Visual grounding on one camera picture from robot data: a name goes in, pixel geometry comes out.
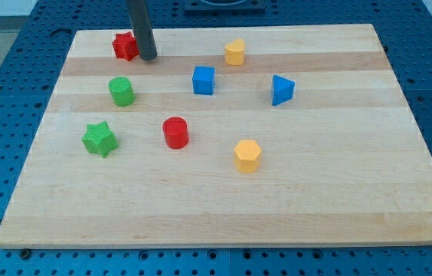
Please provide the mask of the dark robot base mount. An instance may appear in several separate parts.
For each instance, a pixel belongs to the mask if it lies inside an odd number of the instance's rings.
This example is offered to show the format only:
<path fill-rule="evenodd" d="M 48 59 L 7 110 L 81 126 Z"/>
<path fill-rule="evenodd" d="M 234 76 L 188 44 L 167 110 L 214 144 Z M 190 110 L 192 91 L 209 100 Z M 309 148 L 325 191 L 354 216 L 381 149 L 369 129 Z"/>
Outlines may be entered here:
<path fill-rule="evenodd" d="M 262 12 L 267 0 L 184 0 L 184 13 Z"/>

